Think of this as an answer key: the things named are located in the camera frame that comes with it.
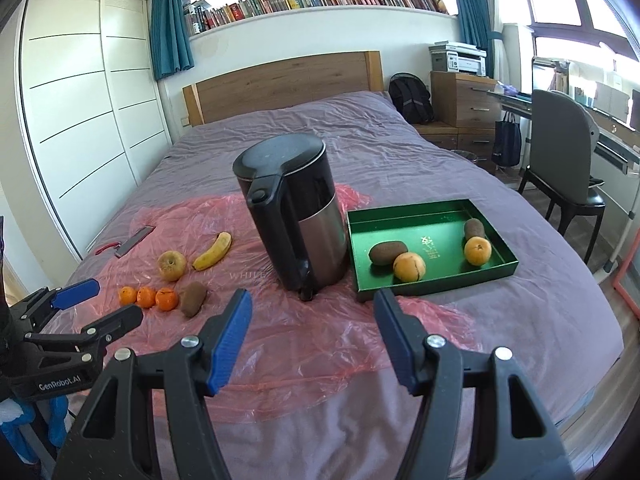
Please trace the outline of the left blue white gloved hand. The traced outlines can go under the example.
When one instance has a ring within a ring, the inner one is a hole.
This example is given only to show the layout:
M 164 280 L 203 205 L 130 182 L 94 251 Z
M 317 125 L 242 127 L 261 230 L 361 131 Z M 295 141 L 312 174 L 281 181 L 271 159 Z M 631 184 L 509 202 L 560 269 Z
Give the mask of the left blue white gloved hand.
M 50 412 L 48 439 L 56 448 L 62 448 L 67 436 L 68 399 L 58 396 L 48 400 Z M 36 419 L 35 405 L 30 402 L 7 398 L 0 403 L 1 432 L 20 460 L 29 466 L 39 462 L 39 457 L 25 439 L 22 427 Z

